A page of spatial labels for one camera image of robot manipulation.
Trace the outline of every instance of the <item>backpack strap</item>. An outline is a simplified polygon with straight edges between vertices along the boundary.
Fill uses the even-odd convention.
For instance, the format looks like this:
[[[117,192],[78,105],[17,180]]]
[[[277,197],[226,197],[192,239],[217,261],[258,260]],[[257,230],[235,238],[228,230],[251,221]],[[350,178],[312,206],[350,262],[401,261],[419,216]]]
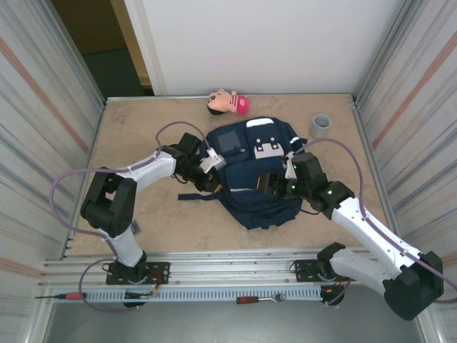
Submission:
[[[178,200],[203,200],[205,202],[219,198],[219,193],[201,195],[198,193],[178,194]]]

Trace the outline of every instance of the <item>metal wall panel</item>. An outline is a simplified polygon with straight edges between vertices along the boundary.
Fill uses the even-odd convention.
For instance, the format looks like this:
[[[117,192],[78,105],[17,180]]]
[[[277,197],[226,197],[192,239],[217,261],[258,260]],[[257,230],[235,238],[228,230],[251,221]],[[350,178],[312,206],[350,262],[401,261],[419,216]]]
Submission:
[[[399,234],[456,279],[457,2],[419,2],[357,100]],[[457,342],[457,305],[435,309]]]
[[[103,99],[45,1],[0,3],[0,342],[25,332],[45,259],[67,232],[52,217],[52,180],[87,165]],[[82,176],[56,192],[71,220]]]

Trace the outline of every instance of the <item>screwdriver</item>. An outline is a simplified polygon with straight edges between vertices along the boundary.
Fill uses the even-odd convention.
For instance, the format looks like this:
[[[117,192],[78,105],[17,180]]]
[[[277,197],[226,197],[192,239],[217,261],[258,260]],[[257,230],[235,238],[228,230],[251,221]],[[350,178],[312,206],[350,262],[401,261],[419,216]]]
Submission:
[[[83,298],[86,298],[86,297],[87,297],[87,293],[83,293]],[[54,299],[65,299],[65,300],[81,300],[82,299],[79,292],[51,295],[50,297],[35,297],[35,299],[43,299],[43,298],[54,298]]]

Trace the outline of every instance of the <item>gray cup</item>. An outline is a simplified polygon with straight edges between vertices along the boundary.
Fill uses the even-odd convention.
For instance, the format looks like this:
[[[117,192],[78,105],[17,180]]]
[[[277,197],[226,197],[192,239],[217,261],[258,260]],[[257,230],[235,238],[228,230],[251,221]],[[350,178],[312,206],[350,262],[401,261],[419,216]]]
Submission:
[[[314,138],[325,138],[327,137],[328,130],[330,130],[331,119],[325,114],[317,114],[313,118],[311,127],[309,128],[309,134]]]

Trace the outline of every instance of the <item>purple cable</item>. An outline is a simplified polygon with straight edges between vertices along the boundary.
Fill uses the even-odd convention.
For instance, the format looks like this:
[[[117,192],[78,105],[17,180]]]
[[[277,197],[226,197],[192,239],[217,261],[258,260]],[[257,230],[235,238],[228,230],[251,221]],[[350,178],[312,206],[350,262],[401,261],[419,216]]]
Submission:
[[[387,236],[386,234],[384,234],[384,232],[382,232],[382,230],[380,230],[369,218],[366,217],[366,211],[365,211],[365,207],[363,206],[363,188],[364,188],[364,185],[363,185],[363,175],[362,175],[362,169],[360,167],[360,164],[358,163],[357,161],[357,158],[356,158],[356,155],[354,155],[354,153],[348,148],[347,145],[345,145],[344,143],[341,143],[340,141],[337,141],[336,139],[332,139],[332,138],[321,138],[321,139],[317,139],[315,141],[312,141],[308,144],[305,144],[303,145],[299,150],[297,150],[295,152],[295,154],[298,154],[300,152],[302,152],[304,149],[306,148],[309,148],[310,146],[313,146],[314,144],[316,143],[319,143],[319,142],[322,142],[322,141],[329,141],[331,143],[335,143],[339,146],[341,146],[342,148],[344,148],[348,153],[349,155],[351,155],[351,158],[352,160],[354,161],[355,165],[356,165],[356,168],[357,168],[357,172],[358,172],[358,178],[359,178],[359,181],[360,181],[360,191],[358,193],[358,202],[359,202],[359,206],[360,206],[360,212],[363,216],[363,218],[366,220],[366,222],[381,236],[383,237],[387,242],[389,242],[390,244],[392,244],[397,250],[399,250],[399,252],[403,253],[405,256],[409,257],[410,259],[412,259],[414,262],[416,262],[417,264],[421,265],[423,268],[427,269],[430,273],[433,273],[434,275],[436,275],[438,278],[442,279],[443,281],[447,282],[448,284],[450,284],[456,291],[457,291],[457,283],[454,282],[453,280],[451,280],[450,278],[448,278],[447,276],[443,275],[442,273],[440,273],[438,270],[434,269],[433,267],[430,267],[427,263],[425,262],[422,262],[420,259],[418,259],[417,257],[413,256],[412,254],[410,254],[409,252],[406,252],[403,250],[403,248],[398,245],[394,240],[392,240],[389,236]],[[349,284],[351,283],[351,280],[348,281],[348,283],[346,284],[346,286],[344,287],[343,291],[335,298],[335,299],[332,299],[329,303],[327,303],[328,305],[330,304],[333,304],[339,297],[342,296],[342,294],[347,290]],[[445,299],[445,300],[435,300],[435,303],[437,304],[454,304],[457,302],[457,297],[456,298],[453,298],[453,299]]]
[[[138,168],[146,166],[146,165],[152,163],[156,159],[156,157],[159,156],[159,154],[161,153],[161,147],[162,147],[162,144],[161,144],[160,139],[159,139],[160,134],[165,129],[167,129],[168,127],[170,127],[172,125],[176,125],[176,124],[185,124],[185,125],[192,126],[195,130],[197,130],[201,134],[201,136],[203,137],[203,139],[205,141],[205,144],[208,147],[208,149],[211,148],[210,145],[209,145],[208,139],[205,137],[205,134],[197,126],[195,126],[192,123],[189,123],[187,121],[173,121],[170,124],[167,124],[164,127],[162,127],[156,134],[156,141],[157,141],[157,146],[158,146],[156,156],[152,156],[150,159],[146,160],[145,162],[143,162],[141,164],[138,164],[137,166],[132,167],[131,170],[137,170]],[[100,259],[100,260],[95,261],[94,263],[88,265],[88,267],[84,270],[83,274],[81,275],[81,278],[79,279],[79,285],[78,285],[79,294],[81,295],[81,298],[83,299],[84,304],[86,304],[87,306],[91,307],[92,309],[95,309],[95,310],[100,311],[100,312],[105,312],[105,313],[126,312],[126,311],[129,311],[130,309],[127,309],[127,310],[125,310],[125,309],[104,309],[102,307],[97,307],[97,306],[91,304],[90,302],[88,302],[83,297],[83,294],[82,294],[83,293],[82,292],[83,279],[84,279],[84,276],[86,275],[86,273],[89,271],[89,269],[92,268],[94,265],[96,265],[96,264],[98,264],[100,262],[105,262],[105,261],[115,261],[119,257],[119,255],[118,255],[118,253],[116,251],[116,248],[113,246],[113,244],[108,239],[106,239],[105,235],[103,235],[103,234],[101,234],[99,232],[93,232],[93,231],[79,229],[79,228],[74,227],[74,226],[70,225],[69,223],[65,222],[65,220],[60,216],[60,214],[57,211],[56,203],[54,201],[54,193],[56,192],[57,184],[62,179],[65,179],[66,177],[69,177],[70,175],[73,175],[73,174],[80,174],[80,173],[117,174],[117,173],[126,173],[126,172],[129,172],[129,169],[127,169],[127,168],[125,168],[125,169],[85,168],[85,169],[71,170],[71,171],[68,171],[66,173],[63,173],[61,176],[59,176],[57,179],[55,179],[54,182],[52,183],[51,189],[49,191],[49,206],[51,207],[51,212],[56,217],[57,221],[63,227],[67,228],[68,230],[79,232],[79,233],[82,233],[82,234],[90,234],[92,236],[101,237],[102,239],[106,240],[106,243],[109,245],[109,248],[113,252],[114,259]]]

